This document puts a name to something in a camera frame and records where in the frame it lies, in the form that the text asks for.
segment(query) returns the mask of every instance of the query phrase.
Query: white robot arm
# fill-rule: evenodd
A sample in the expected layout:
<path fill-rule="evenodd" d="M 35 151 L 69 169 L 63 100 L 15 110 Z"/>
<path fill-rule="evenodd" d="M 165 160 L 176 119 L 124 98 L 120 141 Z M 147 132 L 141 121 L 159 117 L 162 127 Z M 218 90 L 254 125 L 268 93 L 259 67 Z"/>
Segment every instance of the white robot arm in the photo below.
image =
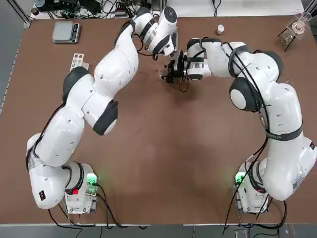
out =
<path fill-rule="evenodd" d="M 94 191 L 89 190 L 88 164 L 69 161 L 87 122 L 98 135 L 109 133 L 118 117 L 116 93 L 138 70 L 138 53 L 132 37 L 138 34 L 148 51 L 171 54 L 171 34 L 176 12 L 166 7 L 155 22 L 150 11 L 141 7 L 126 22 L 114 49 L 96 66 L 94 77 L 83 67 L 74 68 L 63 84 L 63 103 L 53 113 L 42 133 L 27 142 L 26 163 L 32 192 L 39 208 L 56 206 L 66 195 L 69 213 L 89 213 Z"/>
<path fill-rule="evenodd" d="M 281 58 L 274 52 L 250 53 L 242 42 L 222 43 L 215 38 L 195 38 L 187 44 L 187 56 L 179 55 L 179 61 L 183 61 L 184 66 L 178 64 L 173 70 L 184 70 L 192 80 L 201 80 L 211 74 L 234 77 L 229 95 L 238 109 L 248 112 L 260 109 L 265 118 L 265 105 L 269 119 L 269 124 L 264 120 L 268 155 L 253 164 L 239 187 L 240 209 L 250 213 L 263 212 L 268 202 L 267 194 L 280 201 L 290 197 L 314 166 L 317 148 L 304 137 L 295 89 L 289 84 L 277 83 L 283 71 Z M 241 181 L 250 164 L 241 165 L 237 182 Z"/>

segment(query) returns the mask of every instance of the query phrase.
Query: brown tabletop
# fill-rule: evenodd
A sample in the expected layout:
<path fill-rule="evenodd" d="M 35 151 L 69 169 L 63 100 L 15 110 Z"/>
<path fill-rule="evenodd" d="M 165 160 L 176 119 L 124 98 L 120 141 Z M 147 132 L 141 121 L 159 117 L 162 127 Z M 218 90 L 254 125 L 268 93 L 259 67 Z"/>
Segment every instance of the brown tabletop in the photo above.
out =
<path fill-rule="evenodd" d="M 179 47 L 193 37 L 214 37 L 218 24 L 223 41 L 245 42 L 250 50 L 279 53 L 284 61 L 281 82 L 296 88 L 304 133 L 317 141 L 316 45 L 312 33 L 284 53 L 276 37 L 288 16 L 181 18 Z M 77 45 L 52 42 L 54 21 L 35 20 L 23 33 L 8 94 L 0 116 L 0 223 L 52 223 L 37 208 L 25 168 L 26 141 L 40 132 L 61 103 L 62 84 L 74 53 L 84 53 L 93 73 L 113 48 L 124 20 L 76 20 L 82 24 Z M 141 46 L 135 40 L 137 48 Z M 117 95 L 119 120 L 103 137 L 87 125 L 72 159 L 89 163 L 101 177 L 109 204 L 124 224 L 224 223 L 239 166 L 263 143 L 258 115 L 236 109 L 228 95 L 231 78 L 209 77 L 190 82 L 187 93 L 166 84 L 150 57 L 140 56 L 134 80 Z M 288 223 L 317 222 L 316 168 L 287 200 Z M 281 202 L 259 223 L 278 223 Z M 66 223 L 58 208 L 54 217 Z M 74 217 L 82 223 L 106 223 L 103 205 L 96 215 Z M 254 216 L 243 216 L 254 222 Z M 235 207 L 230 223 L 238 223 Z"/>

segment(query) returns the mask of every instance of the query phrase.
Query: gray floor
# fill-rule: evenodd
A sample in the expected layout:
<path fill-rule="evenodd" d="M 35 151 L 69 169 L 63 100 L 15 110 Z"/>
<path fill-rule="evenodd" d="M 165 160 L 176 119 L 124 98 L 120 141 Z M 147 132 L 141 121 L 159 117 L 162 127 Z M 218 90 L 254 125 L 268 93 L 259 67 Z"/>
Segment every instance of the gray floor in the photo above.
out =
<path fill-rule="evenodd" d="M 0 0 L 0 105 L 7 88 L 12 64 L 20 43 L 23 21 L 7 1 Z"/>
<path fill-rule="evenodd" d="M 103 229 L 103 238 L 235 238 L 236 230 L 245 230 L 238 226 L 229 227 L 222 236 L 223 226 L 150 226 L 146 230 L 138 227 L 126 229 Z M 99 238 L 101 228 L 84 228 L 78 238 Z M 275 234 L 276 231 L 266 231 L 254 227 L 250 230 L 250 237 L 257 233 Z M 0 238 L 75 238 L 77 230 L 63 229 L 56 226 L 28 226 L 28 227 L 0 227 Z M 259 235 L 256 238 L 269 236 Z M 315 238 L 317 225 L 286 225 L 280 229 L 281 238 Z"/>

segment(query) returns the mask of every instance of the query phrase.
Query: small white cup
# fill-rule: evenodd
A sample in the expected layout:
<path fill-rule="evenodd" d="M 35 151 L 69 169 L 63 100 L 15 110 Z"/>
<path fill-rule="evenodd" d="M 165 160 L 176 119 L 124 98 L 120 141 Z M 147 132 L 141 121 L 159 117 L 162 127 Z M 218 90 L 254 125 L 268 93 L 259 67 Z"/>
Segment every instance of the small white cup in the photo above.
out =
<path fill-rule="evenodd" d="M 218 25 L 218 29 L 217 29 L 218 34 L 221 35 L 223 33 L 223 31 L 224 31 L 224 26 L 223 25 Z"/>

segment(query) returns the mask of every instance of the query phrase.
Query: label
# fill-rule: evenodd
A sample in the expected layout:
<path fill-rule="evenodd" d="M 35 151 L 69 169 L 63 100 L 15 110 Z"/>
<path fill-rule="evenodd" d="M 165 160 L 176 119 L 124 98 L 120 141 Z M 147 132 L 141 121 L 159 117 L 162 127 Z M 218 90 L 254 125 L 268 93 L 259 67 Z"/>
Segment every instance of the label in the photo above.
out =
<path fill-rule="evenodd" d="M 39 192 L 39 195 L 40 195 L 40 199 L 41 199 L 41 201 L 43 201 L 43 200 L 45 200 L 45 199 L 46 199 L 46 196 L 45 196 L 44 190 L 40 191 L 40 192 Z"/>
<path fill-rule="evenodd" d="M 313 142 L 311 142 L 311 144 L 309 145 L 309 147 L 310 147 L 312 150 L 314 150 L 315 147 L 316 147 L 316 145 L 315 145 Z"/>
<path fill-rule="evenodd" d="M 301 182 L 304 180 L 305 174 L 303 167 L 300 165 L 298 169 L 298 174 L 296 178 L 293 180 L 293 189 L 296 190 L 298 186 L 301 184 Z"/>
<path fill-rule="evenodd" d="M 72 201 L 74 201 L 74 197 L 73 196 L 66 196 L 66 201 L 72 202 Z"/>

